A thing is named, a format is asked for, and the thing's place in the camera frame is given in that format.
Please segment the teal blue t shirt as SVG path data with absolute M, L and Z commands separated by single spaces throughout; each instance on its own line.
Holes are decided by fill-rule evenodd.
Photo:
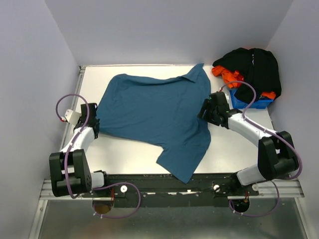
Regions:
M 210 90 L 202 64 L 166 80 L 116 75 L 97 108 L 100 132 L 162 147 L 157 163 L 188 183 L 211 142 L 198 118 Z

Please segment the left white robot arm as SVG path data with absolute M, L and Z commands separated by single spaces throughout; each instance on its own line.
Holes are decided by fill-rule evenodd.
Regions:
M 74 135 L 69 143 L 60 151 L 49 157 L 51 188 L 55 197 L 70 195 L 65 178 L 64 159 L 68 148 L 71 148 L 67 158 L 68 179 L 72 194 L 89 193 L 94 190 L 98 196 L 104 197 L 110 193 L 111 185 L 106 181 L 106 172 L 99 170 L 91 172 L 86 158 L 90 144 L 98 138 L 100 120 L 97 119 L 97 104 L 81 105 L 81 113 L 75 125 Z

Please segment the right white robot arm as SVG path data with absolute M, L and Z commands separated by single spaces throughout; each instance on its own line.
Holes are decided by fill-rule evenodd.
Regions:
M 249 119 L 241 110 L 231 109 L 223 92 L 215 92 L 205 99 L 198 114 L 200 119 L 232 130 L 258 149 L 257 163 L 233 173 L 226 190 L 241 195 L 249 185 L 283 179 L 301 168 L 292 137 L 276 132 Z

